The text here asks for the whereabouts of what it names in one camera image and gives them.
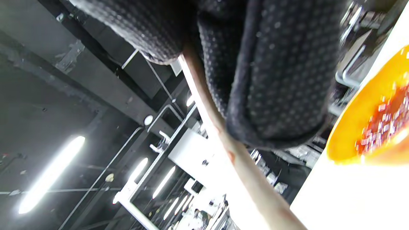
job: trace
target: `metal pipe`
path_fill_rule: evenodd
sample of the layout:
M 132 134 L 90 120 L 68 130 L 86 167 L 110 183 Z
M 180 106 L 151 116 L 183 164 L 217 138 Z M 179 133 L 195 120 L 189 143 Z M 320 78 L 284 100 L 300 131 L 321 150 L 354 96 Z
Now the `metal pipe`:
M 148 230 L 159 230 L 139 209 L 126 199 L 118 200 L 124 208 L 126 208 L 139 221 L 139 223 Z
M 125 61 L 125 63 L 122 65 L 122 69 L 125 69 L 125 67 L 129 64 L 129 62 L 133 59 L 133 57 L 135 57 L 135 55 L 137 54 L 138 50 L 135 50 L 129 57 L 128 59 Z
M 161 78 L 159 77 L 159 75 L 157 74 L 157 72 L 155 71 L 155 69 L 153 68 L 152 64 L 150 63 L 150 61 L 148 61 L 147 59 L 145 59 L 145 61 L 148 63 L 149 67 L 151 68 L 153 74 L 156 76 L 156 79 L 159 81 L 160 85 L 162 86 L 162 88 L 165 90 L 166 94 L 168 95 L 168 97 L 171 99 L 172 103 L 175 104 L 176 108 L 179 110 L 179 112 L 183 115 L 182 110 L 179 108 L 179 106 L 176 104 L 176 99 L 173 99 L 172 95 L 169 93 L 168 89 L 166 88 L 165 84 L 162 82 Z
M 346 82 L 347 84 L 350 84 L 354 88 L 358 88 L 358 89 L 360 88 L 361 83 L 349 78 L 348 71 L 352 68 L 352 66 L 358 60 L 359 56 L 361 56 L 361 54 L 364 52 L 365 47 L 366 47 L 366 45 L 362 45 L 362 47 L 358 50 L 358 52 L 354 55 L 352 60 L 348 63 L 348 65 L 346 66 L 346 68 L 342 72 L 342 79 L 344 80 L 344 82 Z
M 162 114 L 165 112 L 165 110 L 166 110 L 167 108 L 170 109 L 170 110 L 175 114 L 175 116 L 176 116 L 181 122 L 183 122 L 182 117 L 176 112 L 176 110 L 175 110 L 171 105 L 166 105 L 166 106 L 162 109 L 162 111 L 160 111 L 159 115 L 156 116 L 155 120 L 151 123 L 151 125 L 149 126 L 149 128 L 148 128 L 148 130 L 147 130 L 148 132 L 151 130 L 152 126 L 155 124 L 155 122 L 157 122 L 157 120 L 162 116 Z
M 99 227 L 99 226 L 103 226 L 103 225 L 106 225 L 106 224 L 111 223 L 111 222 L 114 222 L 114 221 L 122 220 L 122 219 L 125 218 L 126 216 L 127 216 L 127 215 L 122 215 L 122 216 L 113 218 L 112 220 L 109 220 L 109 221 L 101 221 L 101 222 L 98 222 L 98 223 L 94 223 L 94 224 L 91 224 L 91 225 L 82 227 L 82 228 L 80 228 L 80 230 L 91 230 L 91 229 L 93 229 L 93 228 L 97 228 L 97 227 Z
M 58 230 L 61 230 L 68 222 L 68 220 L 71 218 L 71 216 L 74 214 L 74 212 L 77 210 L 77 208 L 80 206 L 80 204 L 84 201 L 85 197 L 89 194 L 91 189 L 94 188 L 94 186 L 97 184 L 99 179 L 103 176 L 103 174 L 107 171 L 109 166 L 115 161 L 115 159 L 119 156 L 119 154 L 122 152 L 122 150 L 125 148 L 125 146 L 130 142 L 130 140 L 135 136 L 135 134 L 143 129 L 143 127 L 138 127 L 135 129 L 135 131 L 132 133 L 132 135 L 128 138 L 128 140 L 125 142 L 125 144 L 121 147 L 121 149 L 117 152 L 117 154 L 112 158 L 112 160 L 109 162 L 109 164 L 105 167 L 105 169 L 101 172 L 101 174 L 98 176 L 98 178 L 94 181 L 92 184 L 91 188 L 88 189 L 88 191 L 84 194 L 84 196 L 81 198 L 81 200 L 77 203 L 77 205 L 74 207 L 74 209 L 70 212 L 70 214 L 67 216 L 67 218 L 64 220 L 64 222 L 61 224 L 60 228 Z
M 176 131 L 174 132 L 174 134 L 171 137 L 171 140 L 169 141 L 169 145 L 170 143 L 172 143 L 172 141 L 176 138 L 176 135 L 180 132 L 180 130 L 182 129 L 182 127 L 186 124 L 187 120 L 192 116 L 193 112 L 196 110 L 197 106 L 196 104 L 192 107 L 192 109 L 189 111 L 189 113 L 186 115 L 186 118 L 182 121 L 182 123 L 180 124 L 180 126 L 176 129 Z M 141 180 L 139 181 L 138 185 L 136 186 L 135 190 L 134 190 L 134 194 L 135 192 L 141 187 L 141 185 L 144 183 L 144 181 L 146 180 L 146 178 L 148 177 L 148 175 L 151 173 L 151 171 L 153 170 L 153 168 L 155 167 L 155 165 L 159 162 L 159 159 L 163 156 L 163 154 L 165 153 L 165 151 L 169 148 L 169 145 L 166 147 L 166 149 L 164 149 L 161 153 L 159 153 L 159 155 L 156 157 L 156 159 L 153 161 L 153 163 L 150 165 L 150 167 L 148 168 L 148 170 L 146 171 L 146 173 L 143 175 L 143 177 L 141 178 Z
M 102 191 L 120 191 L 122 188 L 109 188 L 105 187 L 102 188 Z M 57 189 L 57 190 L 48 190 L 47 193 L 58 193 L 58 192 L 86 192 L 89 189 Z M 20 194 L 26 194 L 29 193 L 29 191 L 22 191 L 20 192 L 19 190 L 14 190 L 12 192 L 0 192 L 0 195 L 9 195 L 9 196 L 15 196 L 15 195 L 20 195 Z

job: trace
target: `black ceiling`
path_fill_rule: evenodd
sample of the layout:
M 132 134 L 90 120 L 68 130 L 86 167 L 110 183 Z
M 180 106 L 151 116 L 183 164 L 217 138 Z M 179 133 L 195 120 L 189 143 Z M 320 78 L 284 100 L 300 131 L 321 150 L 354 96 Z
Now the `black ceiling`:
M 137 53 L 124 70 L 120 68 L 133 52 L 110 28 L 66 1 L 0 2 L 2 230 L 59 229 L 147 115 L 156 117 L 168 104 L 182 117 L 187 114 L 189 89 L 183 73 L 175 76 L 170 66 L 152 64 L 176 99 L 172 103 L 142 55 Z M 193 118 L 187 126 L 195 122 Z M 152 163 L 156 158 L 149 145 L 161 140 L 159 130 L 171 136 L 179 124 L 168 110 L 150 133 L 138 132 L 63 229 L 139 229 L 120 204 L 112 204 L 113 196 L 141 159 L 147 157 Z M 21 192 L 29 190 L 55 153 L 75 135 L 85 136 L 85 145 L 53 185 L 54 192 L 47 193 L 32 212 L 18 215 Z M 183 185 L 190 176 L 177 168 L 161 195 L 151 201 L 153 190 L 173 166 L 163 158 L 136 194 L 134 203 L 146 215 L 184 196 Z M 115 179 L 107 183 L 104 179 L 110 173 Z M 160 218 L 150 218 L 165 227 Z

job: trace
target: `orange bowl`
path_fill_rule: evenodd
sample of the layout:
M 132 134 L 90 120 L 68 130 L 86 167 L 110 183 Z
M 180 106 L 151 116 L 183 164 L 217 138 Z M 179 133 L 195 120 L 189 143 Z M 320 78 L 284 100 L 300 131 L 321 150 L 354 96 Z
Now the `orange bowl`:
M 382 97 L 390 99 L 393 85 L 404 87 L 409 80 L 409 46 L 396 53 L 349 102 L 332 130 L 326 146 L 327 155 L 336 164 L 403 165 L 409 164 L 409 122 L 379 148 L 358 155 L 355 143 L 374 115 Z

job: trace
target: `textured black padding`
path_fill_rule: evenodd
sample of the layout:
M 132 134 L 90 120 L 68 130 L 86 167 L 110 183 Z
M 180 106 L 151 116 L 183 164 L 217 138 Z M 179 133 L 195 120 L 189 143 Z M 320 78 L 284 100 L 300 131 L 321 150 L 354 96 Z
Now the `textured black padding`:
M 204 0 L 198 5 L 207 84 L 219 112 L 226 117 L 243 35 L 246 2 Z
M 345 0 L 72 2 L 156 63 L 193 40 L 229 133 L 247 145 L 299 145 L 326 122 Z
M 236 139 L 286 148 L 323 128 L 343 8 L 331 0 L 249 1 L 227 114 Z
M 180 55 L 186 23 L 176 0 L 70 0 L 111 27 L 150 61 L 168 64 Z

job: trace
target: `ceiling light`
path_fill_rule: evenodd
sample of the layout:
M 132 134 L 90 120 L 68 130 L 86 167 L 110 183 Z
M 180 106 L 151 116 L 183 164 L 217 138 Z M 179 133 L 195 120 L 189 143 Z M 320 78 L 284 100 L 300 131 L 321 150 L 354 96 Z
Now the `ceiling light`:
M 51 185 L 54 184 L 65 168 L 70 164 L 72 159 L 77 155 L 84 142 L 85 137 L 79 136 L 72 140 L 58 154 L 43 172 L 40 179 L 30 189 L 27 196 L 23 199 L 18 211 L 19 214 L 31 211 L 40 202 L 45 193 L 50 189 Z
M 171 211 L 173 210 L 173 208 L 176 206 L 176 204 L 179 201 L 179 197 L 176 198 L 176 200 L 173 202 L 173 204 L 169 207 L 169 209 L 166 211 L 165 216 L 163 216 L 163 220 L 166 220 L 166 218 L 168 217 L 168 215 L 171 213 Z
M 173 172 L 175 171 L 176 166 L 173 166 L 168 172 L 168 174 L 163 178 L 162 182 L 160 185 L 157 187 L 156 191 L 153 193 L 152 199 L 155 199 L 155 197 L 160 193 L 162 190 L 163 186 L 165 186 L 166 182 L 168 182 L 169 178 L 172 176 Z
M 181 208 L 182 205 L 185 203 L 186 199 L 187 199 L 187 196 L 185 196 L 185 197 L 183 198 L 183 200 L 180 202 L 178 208 L 177 208 L 176 211 L 175 211 L 175 215 L 178 214 L 180 208 Z
M 113 182 L 114 181 L 114 176 L 115 175 L 113 173 L 109 174 L 108 176 L 105 177 L 105 181 L 106 182 Z
M 145 168 L 147 163 L 148 163 L 148 159 L 147 158 L 143 159 L 139 163 L 139 165 L 136 166 L 135 170 L 133 171 L 133 173 L 129 177 L 129 181 L 135 181 L 136 178 L 139 176 L 139 174 L 141 174 L 142 170 Z
M 189 107 L 194 101 L 193 96 L 190 96 L 186 101 L 186 106 Z
M 153 116 L 152 115 L 148 115 L 145 120 L 144 120 L 144 124 L 145 125 L 150 125 L 153 121 Z
M 189 199 L 187 199 L 186 203 L 183 205 L 182 211 L 184 211 L 184 210 L 186 209 L 187 205 L 188 205 L 189 202 L 192 200 L 192 198 L 193 198 L 193 195 L 191 195 L 191 196 L 189 197 Z

